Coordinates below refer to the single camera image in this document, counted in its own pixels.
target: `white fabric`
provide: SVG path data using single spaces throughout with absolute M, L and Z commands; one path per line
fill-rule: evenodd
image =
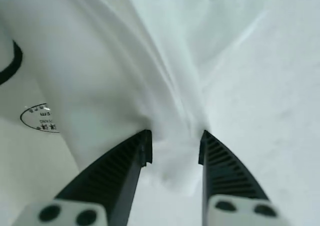
M 0 0 L 79 167 L 147 128 L 147 170 L 188 192 L 201 176 L 212 61 L 260 9 L 261 0 Z

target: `black curved line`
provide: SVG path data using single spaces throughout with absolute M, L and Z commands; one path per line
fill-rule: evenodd
M 40 131 L 40 132 L 49 132 L 49 133 L 60 133 L 60 132 L 51 132 L 51 131 L 44 131 L 44 130 L 38 130 L 34 127 L 31 127 L 29 126 L 28 124 L 26 124 L 23 120 L 22 120 L 22 116 L 24 115 L 25 112 L 27 112 L 28 110 L 30 110 L 31 108 L 34 108 L 34 107 L 38 107 L 38 106 L 41 106 L 41 105 L 45 105 L 46 103 L 41 103 L 41 104 L 38 104 L 38 105 L 35 105 L 35 106 L 32 106 L 32 107 L 29 107 L 28 109 L 24 110 L 24 112 L 22 112 L 22 114 L 20 115 L 20 121 L 27 127 L 29 128 L 32 128 L 34 130 L 37 130 L 37 131 Z
M 17 70 L 21 67 L 23 53 L 15 41 L 13 42 L 13 51 L 14 58 L 12 62 L 2 72 L 0 72 L 0 85 L 13 77 Z

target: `screw hole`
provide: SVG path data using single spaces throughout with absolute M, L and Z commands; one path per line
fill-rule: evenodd
M 236 207 L 231 202 L 227 202 L 227 201 L 219 201 L 216 203 L 215 207 L 224 211 L 229 211 L 229 212 L 235 212 L 237 210 Z
M 277 213 L 274 211 L 273 208 L 271 208 L 270 206 L 267 206 L 267 205 L 263 205 L 263 204 L 258 204 L 254 208 L 254 212 L 257 214 L 268 216 L 268 217 L 277 217 Z
M 61 211 L 61 207 L 57 204 L 50 205 L 41 210 L 39 220 L 41 222 L 50 222 L 56 219 Z
M 81 212 L 76 218 L 79 226 L 89 226 L 96 221 L 97 213 L 94 210 L 85 210 Z

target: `white surface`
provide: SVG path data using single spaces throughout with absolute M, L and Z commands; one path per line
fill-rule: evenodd
M 235 207 L 235 211 L 216 208 L 219 201 L 231 203 Z M 255 207 L 258 205 L 273 209 L 276 216 L 255 213 Z M 267 200 L 215 195 L 209 199 L 207 211 L 208 226 L 290 226 L 287 219 L 283 217 L 281 210 Z
M 261 0 L 0 0 L 79 167 L 147 128 L 151 176 L 187 193 L 200 178 L 199 140 L 209 126 L 199 63 L 260 9 Z

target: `circular logo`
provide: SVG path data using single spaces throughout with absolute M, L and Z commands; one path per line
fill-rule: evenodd
M 26 126 L 42 132 L 59 133 L 53 122 L 51 110 L 46 103 L 26 109 L 20 116 Z

